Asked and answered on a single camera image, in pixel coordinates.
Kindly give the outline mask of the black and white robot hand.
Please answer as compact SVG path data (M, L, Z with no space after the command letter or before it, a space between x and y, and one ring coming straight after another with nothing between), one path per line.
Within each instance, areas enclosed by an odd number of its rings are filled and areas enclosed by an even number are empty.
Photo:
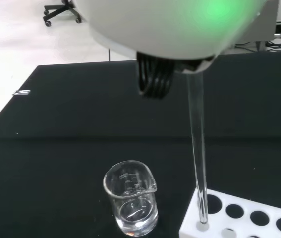
M235 44L264 0L77 0L93 38L137 61L139 93L161 99L176 72L206 70Z

